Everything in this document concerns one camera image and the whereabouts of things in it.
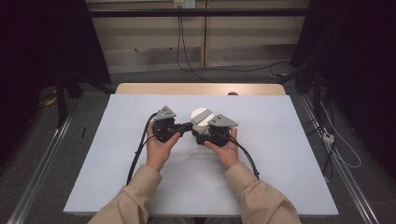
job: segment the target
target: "black cable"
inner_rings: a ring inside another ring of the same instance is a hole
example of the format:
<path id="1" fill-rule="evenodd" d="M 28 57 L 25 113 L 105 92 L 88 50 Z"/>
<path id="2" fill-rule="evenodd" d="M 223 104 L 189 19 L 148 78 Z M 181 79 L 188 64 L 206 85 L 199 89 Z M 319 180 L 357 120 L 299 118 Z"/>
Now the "black cable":
<path id="1" fill-rule="evenodd" d="M 178 51 L 180 48 L 180 37 L 182 38 L 183 41 L 183 49 L 184 49 L 184 56 L 186 57 L 187 65 L 189 66 L 190 70 L 186 70 L 180 66 L 180 63 L 178 61 Z M 217 83 L 216 81 L 213 81 L 211 79 L 205 78 L 205 77 L 200 77 L 198 74 L 195 73 L 195 71 L 191 68 L 189 58 L 187 57 L 187 51 L 186 51 L 186 43 L 184 41 L 184 28 L 183 28 L 183 19 L 181 17 L 178 17 L 178 41 L 177 41 L 177 65 L 182 71 L 186 72 L 192 72 L 196 77 L 208 81 L 208 82 L 213 82 Z"/>
<path id="2" fill-rule="evenodd" d="M 127 178 L 127 180 L 126 180 L 126 185 L 128 185 L 129 182 L 130 182 L 131 179 L 132 179 L 132 175 L 134 174 L 134 168 L 136 167 L 137 160 L 139 159 L 139 156 L 140 156 L 140 153 L 142 152 L 143 146 L 144 146 L 144 145 L 147 143 L 147 141 L 152 137 L 152 136 L 151 136 L 146 142 L 144 142 L 144 141 L 145 141 L 146 132 L 147 132 L 147 130 L 148 130 L 149 123 L 151 122 L 152 118 L 154 118 L 157 114 L 158 114 L 158 113 L 152 114 L 152 115 L 149 117 L 148 122 L 146 123 L 145 131 L 143 131 L 143 135 L 142 135 L 142 139 L 140 140 L 139 147 L 137 148 L 137 151 L 134 153 L 134 161 L 132 162 L 131 169 L 129 170 L 128 178 Z"/>
<path id="3" fill-rule="evenodd" d="M 323 104 L 324 110 L 326 110 L 327 108 L 330 109 L 331 116 L 329 117 L 329 122 L 332 124 L 331 125 L 332 126 L 332 130 L 330 131 L 330 134 L 332 134 L 334 136 L 334 128 L 333 128 L 333 125 L 334 125 L 334 113 L 332 111 L 332 106 L 331 106 L 331 97 L 330 97 L 329 90 L 327 88 L 324 89 L 323 91 L 324 91 L 325 95 L 324 95 L 323 98 L 320 98 L 320 100 L 321 100 L 321 103 Z M 327 151 L 327 148 L 326 148 L 325 143 L 323 142 L 323 139 L 322 139 L 322 144 L 323 144 L 324 148 Z M 332 150 L 330 152 L 327 151 L 328 152 L 327 160 L 325 162 L 325 165 L 322 168 L 322 174 L 324 175 L 325 171 L 327 169 L 327 166 L 330 163 L 330 168 L 331 168 L 330 176 L 329 176 L 330 180 L 332 179 L 332 170 L 333 170 L 333 168 L 332 168 L 332 160 L 331 160 L 331 158 L 332 158 L 332 154 L 334 152 L 334 148 L 335 148 L 335 138 L 334 138 L 334 141 L 332 142 L 332 145 L 331 145 L 331 149 Z"/>
<path id="4" fill-rule="evenodd" d="M 232 143 L 234 143 L 234 144 L 236 144 L 238 147 L 240 147 L 240 148 L 242 149 L 242 151 L 243 151 L 243 152 L 245 153 L 245 155 L 247 156 L 247 160 L 250 162 L 251 168 L 253 169 L 253 174 L 257 177 L 257 179 L 260 180 L 260 178 L 259 178 L 259 174 L 260 174 L 260 173 L 259 173 L 259 171 L 257 170 L 256 164 L 254 164 L 254 161 L 253 161 L 253 159 L 251 158 L 251 156 L 250 156 L 250 154 L 248 153 L 248 151 L 247 151 L 244 147 L 242 147 L 242 146 L 238 143 L 238 141 L 236 141 L 236 139 L 233 138 L 232 136 L 230 136 L 229 141 L 232 142 Z"/>
<path id="5" fill-rule="evenodd" d="M 144 143 L 143 145 L 145 145 L 151 138 L 155 137 L 155 135 L 150 136 Z"/>
<path id="6" fill-rule="evenodd" d="M 185 69 L 185 68 L 181 67 L 180 61 L 178 60 L 178 53 L 179 53 L 179 49 L 180 49 L 180 38 L 182 39 L 182 42 L 183 42 L 184 55 L 185 55 L 185 58 L 186 58 L 186 61 L 187 61 L 187 65 L 189 66 L 189 69 Z M 200 79 L 217 83 L 216 81 L 210 80 L 208 78 L 200 77 L 195 72 L 198 72 L 198 71 L 254 72 L 254 71 L 260 71 L 260 70 L 263 70 L 263 69 L 266 69 L 266 68 L 270 68 L 271 69 L 271 79 L 270 79 L 270 81 L 271 81 L 272 80 L 272 67 L 274 65 L 280 64 L 280 63 L 290 63 L 290 62 L 286 62 L 286 61 L 285 62 L 277 62 L 277 63 L 272 63 L 270 65 L 266 65 L 264 67 L 246 69 L 246 70 L 228 69 L 228 68 L 198 68 L 198 69 L 193 69 L 191 67 L 191 65 L 190 65 L 189 58 L 187 56 L 186 44 L 185 44 L 185 40 L 184 40 L 183 19 L 181 17 L 178 18 L 177 66 L 178 66 L 178 68 L 180 70 L 182 70 L 184 72 L 193 72 L 195 74 L 195 76 L 200 78 Z"/>
<path id="7" fill-rule="evenodd" d="M 301 126 L 303 126 L 303 128 L 306 128 L 306 127 L 308 127 L 309 125 L 313 124 L 314 121 L 318 121 L 316 117 L 314 117 L 313 119 L 308 120 L 308 121 L 302 123 Z"/>
<path id="8" fill-rule="evenodd" d="M 312 133 L 315 133 L 316 131 L 320 130 L 322 128 L 322 126 L 323 126 L 325 121 L 326 121 L 326 117 L 323 120 L 320 121 L 320 123 L 319 123 L 319 125 L 318 125 L 318 127 L 316 129 L 312 130 L 309 133 L 305 133 L 305 135 L 308 136 L 308 135 L 310 135 Z"/>
<path id="9" fill-rule="evenodd" d="M 274 76 L 274 74 L 273 74 L 272 65 L 271 65 L 271 66 L 270 66 L 270 79 L 268 80 L 267 83 L 271 83 L 273 76 Z"/>
<path id="10" fill-rule="evenodd" d="M 296 8 L 296 0 L 293 0 L 293 9 L 295 9 Z M 296 20 L 296 17 L 293 17 L 294 18 L 294 24 L 296 25 L 296 31 L 297 31 L 297 35 L 300 37 L 300 30 L 298 29 L 298 25 L 297 25 L 297 20 Z"/>

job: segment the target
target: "white table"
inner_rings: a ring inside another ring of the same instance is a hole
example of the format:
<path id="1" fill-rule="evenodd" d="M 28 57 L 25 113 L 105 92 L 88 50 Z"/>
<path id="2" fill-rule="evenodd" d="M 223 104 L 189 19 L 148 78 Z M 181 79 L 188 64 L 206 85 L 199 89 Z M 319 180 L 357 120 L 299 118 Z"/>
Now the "white table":
<path id="1" fill-rule="evenodd" d="M 237 139 L 249 151 L 261 179 L 281 190 L 300 216 L 338 214 L 289 96 L 169 94 L 111 96 L 64 209 L 66 213 L 94 215 L 118 193 L 126 182 L 147 119 L 164 105 L 177 113 L 176 122 L 180 123 L 190 121 L 191 112 L 198 107 L 235 120 L 239 123 Z M 239 155 L 249 167 L 245 155 Z M 145 161 L 143 151 L 136 169 Z M 163 167 L 163 182 L 150 214 L 238 216 L 237 200 L 225 182 L 224 172 L 217 156 L 185 133 Z"/>

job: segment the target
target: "person's right hand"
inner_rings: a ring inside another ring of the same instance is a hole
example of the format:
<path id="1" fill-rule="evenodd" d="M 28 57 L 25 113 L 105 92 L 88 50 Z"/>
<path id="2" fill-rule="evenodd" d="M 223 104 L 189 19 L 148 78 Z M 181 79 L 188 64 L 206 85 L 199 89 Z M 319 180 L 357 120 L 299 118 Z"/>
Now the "person's right hand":
<path id="1" fill-rule="evenodd" d="M 235 127 L 231 127 L 231 137 L 236 140 L 237 130 Z M 232 142 L 228 142 L 224 147 L 218 147 L 215 144 L 205 141 L 205 146 L 214 151 L 221 161 L 221 163 L 227 168 L 230 169 L 232 166 L 239 162 L 238 158 L 238 146 Z"/>

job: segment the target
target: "dark background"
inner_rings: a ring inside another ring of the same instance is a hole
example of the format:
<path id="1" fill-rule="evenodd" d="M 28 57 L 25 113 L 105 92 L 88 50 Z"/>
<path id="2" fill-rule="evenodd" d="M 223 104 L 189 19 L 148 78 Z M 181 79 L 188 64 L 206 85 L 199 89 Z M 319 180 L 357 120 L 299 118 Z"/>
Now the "dark background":
<path id="1" fill-rule="evenodd" d="M 339 20 L 315 68 L 356 134 L 396 179 L 394 7 L 391 1 L 371 0 L 313 0 L 310 7 L 331 5 L 337 7 L 332 15 L 306 18 L 291 63 L 300 66 L 312 59 L 312 51 L 330 22 Z M 315 75 L 315 69 L 302 72 L 296 78 L 297 90 L 307 91 Z"/>
<path id="2" fill-rule="evenodd" d="M 84 0 L 0 3 L 0 164 L 18 144 L 39 91 L 55 85 L 59 73 L 110 82 L 91 18 L 44 10 L 88 11 Z"/>

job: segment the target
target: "table surface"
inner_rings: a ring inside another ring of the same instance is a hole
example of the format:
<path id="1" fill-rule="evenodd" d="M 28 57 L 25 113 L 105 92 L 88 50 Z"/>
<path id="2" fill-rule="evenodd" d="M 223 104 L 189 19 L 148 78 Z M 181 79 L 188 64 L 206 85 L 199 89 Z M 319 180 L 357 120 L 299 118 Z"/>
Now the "table surface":
<path id="1" fill-rule="evenodd" d="M 122 83 L 116 94 L 286 95 L 279 84 Z"/>
<path id="2" fill-rule="evenodd" d="M 227 96 L 230 91 L 241 96 Z M 110 98 L 64 209 L 66 213 L 94 215 L 114 197 L 125 182 L 130 158 L 134 156 L 131 144 L 138 144 L 149 111 L 160 109 L 165 103 L 179 113 L 177 122 L 189 119 L 188 113 L 195 104 L 208 105 L 212 111 L 224 115 L 221 110 L 227 111 L 227 117 L 236 118 L 240 123 L 238 140 L 251 154 L 261 178 L 287 195 L 300 215 L 338 214 L 291 100 L 282 86 L 201 83 L 121 84 L 117 94 Z M 252 111 L 260 112 L 265 125 L 249 116 Z M 238 203 L 227 188 L 223 177 L 225 170 L 218 158 L 210 150 L 197 146 L 193 136 L 185 135 L 162 170 L 163 182 L 156 193 L 151 214 L 238 216 Z M 145 159 L 146 155 L 142 153 L 137 166 Z M 243 153 L 240 160 L 249 167 Z M 103 185 L 103 181 L 95 183 L 98 179 L 106 179 L 106 184 Z"/>

